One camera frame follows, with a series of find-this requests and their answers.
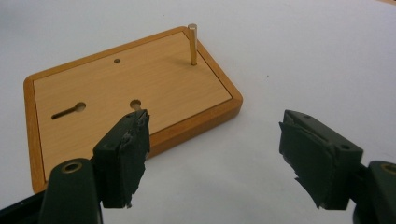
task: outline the wooden board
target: wooden board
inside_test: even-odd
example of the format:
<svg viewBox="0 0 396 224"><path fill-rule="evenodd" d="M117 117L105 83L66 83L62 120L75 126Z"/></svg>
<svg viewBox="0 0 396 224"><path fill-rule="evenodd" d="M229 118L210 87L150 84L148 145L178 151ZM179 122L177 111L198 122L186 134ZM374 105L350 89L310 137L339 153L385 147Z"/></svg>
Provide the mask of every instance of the wooden board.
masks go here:
<svg viewBox="0 0 396 224"><path fill-rule="evenodd" d="M139 100L150 114L150 157L233 118L242 96L198 41L190 61L188 30L178 27L29 76L24 81L32 184L90 158L96 143ZM53 116L84 103L85 109Z"/></svg>
<svg viewBox="0 0 396 224"><path fill-rule="evenodd" d="M396 6L396 0L377 0L377 1L392 4L392 5Z"/></svg>

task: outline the white table surface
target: white table surface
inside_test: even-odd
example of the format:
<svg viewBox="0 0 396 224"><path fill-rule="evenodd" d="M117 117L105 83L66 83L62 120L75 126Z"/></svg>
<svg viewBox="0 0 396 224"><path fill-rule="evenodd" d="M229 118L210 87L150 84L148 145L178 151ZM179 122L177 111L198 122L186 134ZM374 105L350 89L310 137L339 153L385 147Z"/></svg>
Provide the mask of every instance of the white table surface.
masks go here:
<svg viewBox="0 0 396 224"><path fill-rule="evenodd" d="M152 160L105 223L352 223L317 209L278 153L285 109L396 162L396 6L376 0L0 2L0 208L33 194L22 82L191 22L244 96L240 114Z"/></svg>

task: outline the metal pin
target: metal pin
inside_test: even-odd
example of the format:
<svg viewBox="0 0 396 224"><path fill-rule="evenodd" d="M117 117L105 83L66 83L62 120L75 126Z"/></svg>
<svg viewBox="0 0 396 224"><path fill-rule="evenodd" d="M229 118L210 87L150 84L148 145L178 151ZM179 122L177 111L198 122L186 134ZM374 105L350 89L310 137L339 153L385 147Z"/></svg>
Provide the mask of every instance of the metal pin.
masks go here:
<svg viewBox="0 0 396 224"><path fill-rule="evenodd" d="M190 40L190 53L191 53L191 64L197 64L197 25L192 23L189 24L189 40Z"/></svg>
<svg viewBox="0 0 396 224"><path fill-rule="evenodd" d="M129 103L129 106L134 110L138 111L141 110L142 108L140 107L142 103L139 100L132 100L131 103Z"/></svg>

